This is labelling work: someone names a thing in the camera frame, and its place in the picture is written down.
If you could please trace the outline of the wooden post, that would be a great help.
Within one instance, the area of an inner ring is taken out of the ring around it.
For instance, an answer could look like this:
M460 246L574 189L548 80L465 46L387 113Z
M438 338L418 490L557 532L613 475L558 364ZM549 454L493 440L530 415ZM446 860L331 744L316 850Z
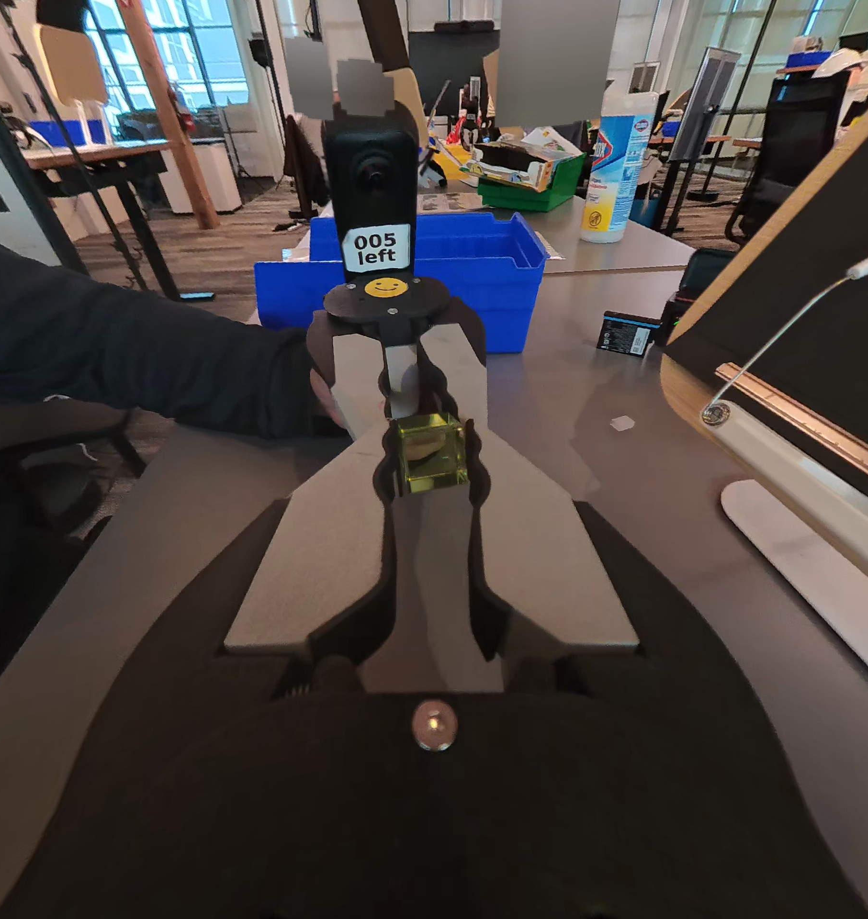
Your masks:
M168 81L143 4L141 1L118 1L118 7L198 228L217 229L220 226L220 218L188 137L185 121L179 113L175 94Z

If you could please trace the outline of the black board with wooden rim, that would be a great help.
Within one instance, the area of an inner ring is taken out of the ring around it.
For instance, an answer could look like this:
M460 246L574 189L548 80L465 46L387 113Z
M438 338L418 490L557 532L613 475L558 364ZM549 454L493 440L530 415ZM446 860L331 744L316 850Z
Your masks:
M868 257L868 113L700 296L664 351L670 407L700 433L723 384L813 296ZM868 447L868 278L800 319L751 373Z

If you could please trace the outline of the printed cardboard packaging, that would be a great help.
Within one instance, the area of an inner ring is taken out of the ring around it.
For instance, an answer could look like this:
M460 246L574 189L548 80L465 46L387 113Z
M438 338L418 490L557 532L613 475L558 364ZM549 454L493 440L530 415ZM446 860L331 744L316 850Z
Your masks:
M520 139L502 135L494 142L474 144L459 169L470 177L541 193L548 190L560 167L583 158L576 144L548 126Z

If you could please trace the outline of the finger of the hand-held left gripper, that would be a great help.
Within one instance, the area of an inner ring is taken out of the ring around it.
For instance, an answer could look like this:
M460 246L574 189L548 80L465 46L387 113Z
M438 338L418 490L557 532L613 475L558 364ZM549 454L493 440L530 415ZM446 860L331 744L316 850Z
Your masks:
M487 370L460 325L434 325L424 333L424 352L444 376L457 418L488 429Z
M331 393L345 430L355 441L382 443L388 430L381 376L382 344L366 336L333 337L335 381Z

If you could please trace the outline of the black charging case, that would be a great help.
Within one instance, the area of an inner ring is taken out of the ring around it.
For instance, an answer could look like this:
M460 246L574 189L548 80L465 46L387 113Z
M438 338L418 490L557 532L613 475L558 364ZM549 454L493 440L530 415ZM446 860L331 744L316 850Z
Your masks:
M665 347L674 328L688 309L734 259L737 252L719 248L698 248L684 269L676 291L669 297L655 335L655 344Z

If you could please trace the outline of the wooden desk with black legs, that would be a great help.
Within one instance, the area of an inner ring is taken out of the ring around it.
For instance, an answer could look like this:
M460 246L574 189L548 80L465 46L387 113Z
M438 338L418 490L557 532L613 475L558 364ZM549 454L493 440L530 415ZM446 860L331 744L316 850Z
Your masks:
M124 260L136 286L149 289L123 234L101 197L102 190L114 189L127 214L130 227L140 246L145 264L152 270L164 296L174 302L212 303L212 292L182 293L168 268L133 185L137 180L154 178L165 172L163 153L166 141L129 142L51 148L48 151L24 152L26 164L37 177L44 193L52 199L77 199L89 194L112 235L115 249Z

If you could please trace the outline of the person's left forearm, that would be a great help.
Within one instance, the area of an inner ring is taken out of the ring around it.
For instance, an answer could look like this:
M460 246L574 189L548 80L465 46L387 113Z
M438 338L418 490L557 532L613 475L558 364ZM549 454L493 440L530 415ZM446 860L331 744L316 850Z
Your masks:
M60 395L280 440L313 427L301 330L271 331L0 245L0 399Z

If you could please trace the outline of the small black box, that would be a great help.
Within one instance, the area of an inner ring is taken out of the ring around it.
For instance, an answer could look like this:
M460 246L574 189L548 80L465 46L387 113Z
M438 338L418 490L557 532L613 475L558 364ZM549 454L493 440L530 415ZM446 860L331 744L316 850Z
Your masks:
M643 359L660 326L658 319L607 310L603 313L596 348Z

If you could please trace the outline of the white cabinet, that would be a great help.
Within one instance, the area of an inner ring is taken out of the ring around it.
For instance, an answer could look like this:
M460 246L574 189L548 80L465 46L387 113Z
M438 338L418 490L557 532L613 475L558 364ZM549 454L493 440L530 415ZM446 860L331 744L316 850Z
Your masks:
M194 141L192 145L215 210L219 214L235 213L243 206L243 201L225 140L204 139ZM175 215L192 215L191 203L175 165L174 154L163 151L162 156L166 169L159 175L159 180L168 208Z

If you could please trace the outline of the printed paper sheet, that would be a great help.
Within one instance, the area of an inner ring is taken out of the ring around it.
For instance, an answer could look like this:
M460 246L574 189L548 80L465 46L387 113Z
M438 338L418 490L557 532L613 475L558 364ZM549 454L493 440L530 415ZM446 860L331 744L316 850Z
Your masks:
M489 206L474 192L441 192L420 194L417 197L419 215L478 213L487 210Z

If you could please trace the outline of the black office chair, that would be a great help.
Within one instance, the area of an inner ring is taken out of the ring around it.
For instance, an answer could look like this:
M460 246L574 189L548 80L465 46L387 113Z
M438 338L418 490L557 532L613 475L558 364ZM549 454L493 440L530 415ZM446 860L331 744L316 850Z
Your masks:
M743 247L832 149L850 69L776 79L767 100L759 155L725 238Z

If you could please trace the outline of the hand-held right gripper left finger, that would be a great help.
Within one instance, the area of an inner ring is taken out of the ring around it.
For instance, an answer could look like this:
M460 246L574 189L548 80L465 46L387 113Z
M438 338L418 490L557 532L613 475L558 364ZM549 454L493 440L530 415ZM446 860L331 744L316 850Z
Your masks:
M290 495L227 652L360 664L382 648L396 617L389 431L373 425Z

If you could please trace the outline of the yellow-green transparent cube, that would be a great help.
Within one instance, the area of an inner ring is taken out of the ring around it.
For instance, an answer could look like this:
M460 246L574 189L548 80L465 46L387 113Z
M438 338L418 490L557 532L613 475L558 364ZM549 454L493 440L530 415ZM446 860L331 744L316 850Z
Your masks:
M465 428L453 415L432 413L397 419L394 435L400 496L469 483Z

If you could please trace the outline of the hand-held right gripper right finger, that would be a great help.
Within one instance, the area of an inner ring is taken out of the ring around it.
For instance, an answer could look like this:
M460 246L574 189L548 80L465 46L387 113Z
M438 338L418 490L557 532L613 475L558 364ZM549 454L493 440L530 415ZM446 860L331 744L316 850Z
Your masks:
M575 501L471 427L470 618L486 660L633 653L639 638Z

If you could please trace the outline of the person's left hand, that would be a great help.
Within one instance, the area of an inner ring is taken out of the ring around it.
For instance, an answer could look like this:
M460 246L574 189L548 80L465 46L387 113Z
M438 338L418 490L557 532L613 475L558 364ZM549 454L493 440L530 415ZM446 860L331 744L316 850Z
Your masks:
M332 391L318 371L310 371L310 383L318 406L316 411L327 416L339 428L347 429L347 424L338 411Z

